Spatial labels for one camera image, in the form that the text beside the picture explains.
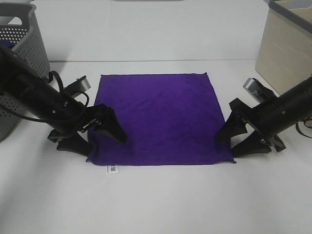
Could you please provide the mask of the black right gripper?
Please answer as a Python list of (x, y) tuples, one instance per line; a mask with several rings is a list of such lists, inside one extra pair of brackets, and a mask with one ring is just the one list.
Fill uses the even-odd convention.
[(234, 136), (247, 133), (246, 124), (254, 128), (241, 143), (234, 146), (231, 151), (234, 157), (251, 154), (267, 154), (271, 148), (277, 152), (286, 149), (283, 141), (277, 136), (281, 132), (278, 118), (281, 109), (274, 103), (276, 99), (265, 101), (253, 108), (236, 98), (230, 102), (231, 114), (221, 129), (215, 134), (215, 142), (224, 142)]

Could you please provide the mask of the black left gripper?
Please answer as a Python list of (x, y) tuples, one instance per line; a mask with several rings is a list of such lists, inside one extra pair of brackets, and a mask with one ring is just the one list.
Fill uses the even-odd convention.
[(125, 144), (128, 136), (119, 124), (114, 110), (104, 104), (89, 106), (90, 98), (87, 94), (84, 96), (86, 102), (82, 103), (69, 95), (62, 95), (65, 101), (61, 109), (54, 109), (55, 119), (48, 121), (53, 127), (48, 139), (54, 143), (59, 142), (57, 150), (88, 156), (94, 147), (78, 132), (86, 132), (91, 127), (95, 127), (97, 134)]

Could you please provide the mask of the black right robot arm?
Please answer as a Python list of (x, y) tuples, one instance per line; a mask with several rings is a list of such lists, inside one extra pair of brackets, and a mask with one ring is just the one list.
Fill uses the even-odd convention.
[(231, 152), (234, 157), (251, 154), (268, 154), (274, 148), (283, 151), (286, 146), (278, 134), (299, 122), (312, 119), (312, 79), (308, 78), (280, 96), (255, 78), (244, 84), (245, 90), (259, 104), (253, 108), (236, 98), (230, 102), (231, 113), (222, 128), (215, 134), (215, 142), (220, 144), (234, 136), (247, 132), (246, 124), (254, 131)]

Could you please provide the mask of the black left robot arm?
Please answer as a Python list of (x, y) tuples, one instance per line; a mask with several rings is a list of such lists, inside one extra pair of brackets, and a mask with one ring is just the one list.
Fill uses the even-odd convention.
[(93, 146), (80, 133), (94, 127), (95, 132), (124, 144), (127, 135), (113, 108), (105, 104), (89, 106), (76, 100), (87, 95), (90, 84), (83, 76), (64, 87), (60, 75), (50, 71), (39, 76), (25, 60), (5, 45), (0, 46), (0, 93), (13, 99), (34, 118), (18, 114), (1, 105), (5, 111), (25, 120), (46, 123), (53, 128), (48, 139), (57, 150), (88, 156)]

